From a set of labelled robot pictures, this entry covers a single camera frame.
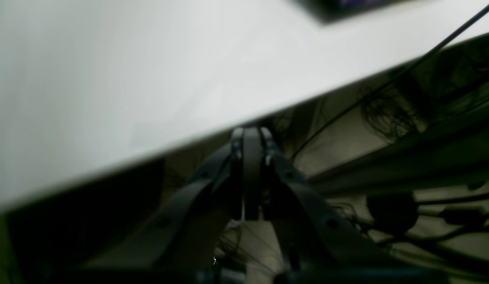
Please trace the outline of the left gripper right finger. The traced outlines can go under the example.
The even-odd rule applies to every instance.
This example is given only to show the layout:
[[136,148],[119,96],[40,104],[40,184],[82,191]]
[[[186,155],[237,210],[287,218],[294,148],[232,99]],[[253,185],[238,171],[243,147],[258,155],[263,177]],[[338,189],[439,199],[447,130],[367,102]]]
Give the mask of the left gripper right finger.
[[285,261],[275,284],[404,284],[407,267],[381,253],[317,194],[260,129],[263,176],[270,189],[264,211]]

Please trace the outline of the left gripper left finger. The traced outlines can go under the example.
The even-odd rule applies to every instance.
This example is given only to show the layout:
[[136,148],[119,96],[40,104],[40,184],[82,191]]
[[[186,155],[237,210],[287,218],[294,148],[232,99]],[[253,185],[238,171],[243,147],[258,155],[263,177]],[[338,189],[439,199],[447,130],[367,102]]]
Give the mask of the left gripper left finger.
[[258,128],[238,128],[192,179],[136,234],[86,264],[84,284],[213,284],[210,257],[244,198],[257,205],[262,141]]

